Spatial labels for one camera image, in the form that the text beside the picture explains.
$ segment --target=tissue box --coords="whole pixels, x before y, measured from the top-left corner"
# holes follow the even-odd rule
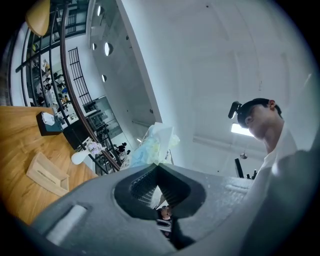
[[[47,125],[42,120],[42,113],[36,115],[36,121],[42,136],[58,135],[63,132],[63,129],[58,121],[58,118],[54,116],[54,125]]]

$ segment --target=white vase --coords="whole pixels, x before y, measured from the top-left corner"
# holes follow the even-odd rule
[[[89,152],[88,149],[80,151],[80,152],[77,152],[77,153],[74,153],[71,156],[71,161],[75,165],[79,165],[85,160],[86,156],[89,155],[89,154],[90,154],[90,152]]]

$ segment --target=wooden tray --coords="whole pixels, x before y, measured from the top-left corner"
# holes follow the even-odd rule
[[[62,197],[69,192],[69,175],[63,173],[41,152],[32,159],[26,175],[58,196]]]

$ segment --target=plastic bag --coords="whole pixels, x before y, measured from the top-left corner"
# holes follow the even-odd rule
[[[170,164],[170,148],[179,142],[173,127],[156,122],[149,127],[139,147],[123,161],[120,170],[152,163]]]

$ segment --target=wooden table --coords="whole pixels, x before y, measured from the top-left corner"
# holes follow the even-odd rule
[[[69,175],[69,190],[97,175],[84,163],[74,165],[74,150],[64,134],[41,136],[36,115],[51,108],[0,106],[0,198],[6,209],[30,224],[59,198],[26,176],[31,160],[42,152]]]

